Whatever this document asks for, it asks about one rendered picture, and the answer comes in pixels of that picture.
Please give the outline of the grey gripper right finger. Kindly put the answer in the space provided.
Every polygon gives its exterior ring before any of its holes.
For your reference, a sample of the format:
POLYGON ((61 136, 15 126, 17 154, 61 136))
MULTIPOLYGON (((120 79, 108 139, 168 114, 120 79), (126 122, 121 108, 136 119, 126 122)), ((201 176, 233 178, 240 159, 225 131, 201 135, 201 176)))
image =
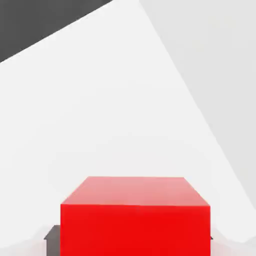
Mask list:
POLYGON ((210 256, 256 256, 256 236, 246 242, 236 242, 212 228, 211 238, 210 256))

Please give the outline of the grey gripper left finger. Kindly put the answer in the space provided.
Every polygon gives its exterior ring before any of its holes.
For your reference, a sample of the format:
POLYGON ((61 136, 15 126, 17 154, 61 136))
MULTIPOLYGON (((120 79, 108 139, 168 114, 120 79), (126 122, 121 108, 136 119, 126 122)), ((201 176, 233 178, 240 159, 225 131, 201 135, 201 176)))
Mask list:
POLYGON ((32 238, 15 245, 11 256, 60 256, 60 226, 43 226, 32 238))

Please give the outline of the small red cube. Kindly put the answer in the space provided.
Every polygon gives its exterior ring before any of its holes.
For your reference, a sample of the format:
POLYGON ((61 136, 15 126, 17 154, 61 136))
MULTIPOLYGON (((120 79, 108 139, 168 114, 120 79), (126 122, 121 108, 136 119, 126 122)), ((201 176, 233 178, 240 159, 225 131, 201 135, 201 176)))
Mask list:
POLYGON ((183 177, 89 176, 60 205, 60 256, 211 256, 211 207, 183 177))

